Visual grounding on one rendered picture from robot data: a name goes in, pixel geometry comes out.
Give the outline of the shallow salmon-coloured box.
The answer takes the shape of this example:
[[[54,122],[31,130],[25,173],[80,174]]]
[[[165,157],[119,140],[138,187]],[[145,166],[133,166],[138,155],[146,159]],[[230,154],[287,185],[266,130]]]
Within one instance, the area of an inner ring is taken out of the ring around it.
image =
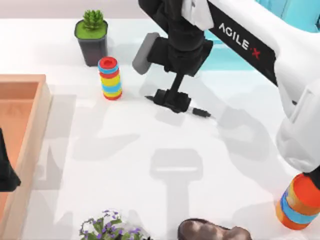
[[[0,240],[21,240],[51,100],[44,74],[0,74],[0,128],[21,180],[15,191],[0,192]]]

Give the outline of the purple flowering plant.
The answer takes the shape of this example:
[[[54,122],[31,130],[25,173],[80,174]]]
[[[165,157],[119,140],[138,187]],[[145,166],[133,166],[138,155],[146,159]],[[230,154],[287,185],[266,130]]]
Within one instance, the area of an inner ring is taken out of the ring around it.
[[[111,209],[86,219],[80,225],[79,236],[80,240],[153,240],[142,226]]]

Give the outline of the grey pot with green succulent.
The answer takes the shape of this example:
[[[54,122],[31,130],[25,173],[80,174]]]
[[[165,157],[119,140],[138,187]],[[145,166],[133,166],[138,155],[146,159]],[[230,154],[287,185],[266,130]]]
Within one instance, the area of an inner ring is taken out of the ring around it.
[[[96,67],[98,61],[108,55],[107,33],[108,23],[100,10],[86,10],[76,23],[74,36],[88,67]]]

